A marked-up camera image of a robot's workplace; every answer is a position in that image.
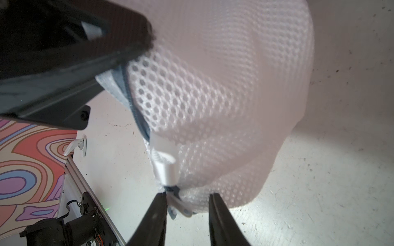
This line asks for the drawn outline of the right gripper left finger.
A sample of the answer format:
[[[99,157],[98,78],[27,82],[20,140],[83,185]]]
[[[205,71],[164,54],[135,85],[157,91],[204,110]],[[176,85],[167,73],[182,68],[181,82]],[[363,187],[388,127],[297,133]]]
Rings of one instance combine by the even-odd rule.
[[[126,246],[164,246],[166,224],[166,193],[158,193]]]

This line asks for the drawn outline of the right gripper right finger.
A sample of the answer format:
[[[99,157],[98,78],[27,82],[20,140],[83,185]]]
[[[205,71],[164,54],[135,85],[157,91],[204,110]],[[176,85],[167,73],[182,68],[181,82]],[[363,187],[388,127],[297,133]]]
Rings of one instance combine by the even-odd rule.
[[[212,246],[251,246],[218,193],[209,196],[209,231]]]

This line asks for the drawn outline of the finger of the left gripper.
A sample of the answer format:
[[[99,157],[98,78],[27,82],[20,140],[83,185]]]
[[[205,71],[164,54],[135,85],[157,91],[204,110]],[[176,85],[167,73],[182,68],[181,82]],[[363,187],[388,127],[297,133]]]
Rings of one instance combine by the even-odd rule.
[[[84,130],[95,77],[152,41],[145,16],[109,1],[1,1],[1,119]]]

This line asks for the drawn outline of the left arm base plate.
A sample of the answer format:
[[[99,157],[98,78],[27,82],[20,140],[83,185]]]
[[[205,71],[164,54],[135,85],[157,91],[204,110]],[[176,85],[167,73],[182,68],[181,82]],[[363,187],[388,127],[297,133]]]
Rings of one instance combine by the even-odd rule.
[[[88,192],[84,192],[81,200],[80,212],[88,218],[88,227],[93,229],[93,240],[96,246],[119,246],[118,239],[104,218],[99,205]]]

